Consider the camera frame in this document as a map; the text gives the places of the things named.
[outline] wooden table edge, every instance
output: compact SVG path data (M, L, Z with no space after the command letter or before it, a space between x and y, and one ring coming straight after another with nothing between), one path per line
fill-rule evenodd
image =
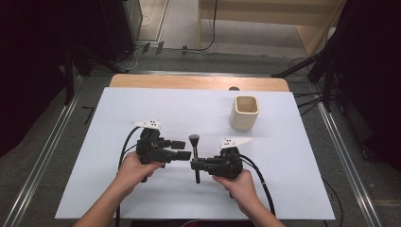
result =
M131 88L228 90L233 86L241 91L289 92L284 79L273 78L117 74L110 82L110 87Z

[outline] table surface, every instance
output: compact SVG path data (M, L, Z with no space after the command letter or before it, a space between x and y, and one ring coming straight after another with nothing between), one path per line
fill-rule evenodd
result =
M135 89L120 88L116 84ZM170 85L177 89L160 89ZM226 92L231 86L242 90ZM132 128L130 122L147 120L147 117L161 118L161 133L167 139L183 140L194 132L199 134L200 157L216 155L218 144L226 136L253 136L253 142L239 149L256 163L263 164L258 166L275 201L277 217L334 218L302 119L283 79L116 75L111 87L105 89L96 108L56 218L78 218L93 204L113 180L115 157ZM264 91L244 91L252 87ZM272 87L276 92L266 92ZM237 95L253 95L260 100L261 113L253 129L246 133L233 131L227 121ZM191 150L186 142L185 150ZM269 207L255 173L253 177L259 197ZM172 162L123 201L121 217L246 218L206 172L201 172L200 178L201 183L196 184L187 162Z
M110 87L205 90L228 90L233 86L240 91L289 92L284 79L272 78L117 74L110 83Z

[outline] white tag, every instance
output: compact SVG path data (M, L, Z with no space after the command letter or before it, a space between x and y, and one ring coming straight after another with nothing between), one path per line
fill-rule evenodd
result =
M133 121L131 123L133 126L141 127L141 128L147 128L147 129L154 129L154 130L159 130L162 128L162 125L159 120L155 121Z
M220 144L220 148L233 148L251 142L252 140L254 140L253 137L224 138L224 141Z

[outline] metal rail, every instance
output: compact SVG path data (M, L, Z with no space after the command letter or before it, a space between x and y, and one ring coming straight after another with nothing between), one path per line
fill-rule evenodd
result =
M17 199L14 205L9 212L9 216L6 219L3 227L16 227L19 226L24 213L29 206L29 203L41 181L41 178L44 174L44 171L47 168L47 165L53 155L54 150L61 138L61 135L64 131L68 120L74 111L74 108L77 104L80 92L83 88L84 80L81 76L79 76L76 80L75 87L76 92L72 97L70 104L64 106L61 111L60 117L57 120L56 125L53 128L53 131L50 133L49 138L47 139L44 148L42 149L41 154L39 155L38 160L36 161L35 166L32 168L26 182L18 193Z

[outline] black stand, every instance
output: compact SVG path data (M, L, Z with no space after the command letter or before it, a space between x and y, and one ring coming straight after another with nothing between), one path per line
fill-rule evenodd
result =
M323 105L328 112L330 111L329 100L331 85L335 74L335 58L336 58L336 47L341 46L346 42L346 35L351 33L351 22L357 15L357 11L360 9L362 1L347 1L346 5L342 10L341 17L336 31L333 36L327 41L326 46L318 54L309 57L308 59L292 66L278 74L271 75L272 78L285 78L286 76L297 72L298 70L308 67L309 64L315 63L310 70L307 78L310 82L318 82L323 74L325 74L324 91L323 91Z

